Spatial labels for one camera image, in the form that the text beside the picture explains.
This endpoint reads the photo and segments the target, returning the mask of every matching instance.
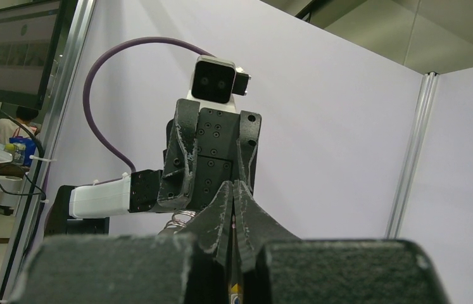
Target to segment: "monitor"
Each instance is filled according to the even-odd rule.
[[[42,108],[63,15],[60,0],[0,9],[0,102]]]

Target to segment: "monitor bezel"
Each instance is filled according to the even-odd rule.
[[[22,93],[22,92],[13,92],[13,91],[6,91],[0,90],[0,102],[8,103],[11,105],[17,106],[24,106],[26,108],[33,108],[36,110],[42,109],[44,104],[44,99],[46,97],[46,90],[48,87],[48,82],[50,79],[50,74],[55,58],[55,53],[57,52],[57,43],[59,42],[59,37],[61,33],[61,29],[63,27],[64,22],[64,15],[65,15],[65,0],[43,0],[37,2],[30,2],[15,6],[10,6],[8,8],[1,8],[0,12],[15,10],[18,8],[23,8],[27,6],[36,6],[36,5],[44,5],[49,3],[59,3],[59,8],[57,12],[57,17],[55,21],[55,26],[53,29],[53,33],[49,43],[49,51],[48,56],[46,58],[46,62],[44,64],[44,68],[42,69],[42,77],[41,82],[39,84],[39,90],[37,94],[29,94],[29,93]]]

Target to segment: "black hair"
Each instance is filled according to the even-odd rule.
[[[22,106],[19,106],[16,109],[16,117],[26,122],[30,122],[31,120],[37,118],[37,116],[39,116],[39,111],[35,109],[24,108]]]

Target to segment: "white partition wall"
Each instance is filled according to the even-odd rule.
[[[427,251],[452,303],[473,303],[473,68],[439,78],[400,236]]]
[[[240,110],[262,115],[257,202],[303,238],[383,237],[422,76],[258,0],[97,0],[48,179],[119,177],[128,168],[89,130],[85,76],[107,49],[166,36],[234,61],[253,76]],[[92,112],[138,170],[159,169],[165,126],[185,97],[197,55],[138,46],[102,67]],[[169,215],[111,219],[110,233],[154,234]]]

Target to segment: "black camera face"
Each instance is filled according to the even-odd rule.
[[[235,76],[236,71],[232,67],[198,61],[195,65],[191,94],[195,98],[214,103],[228,103]]]

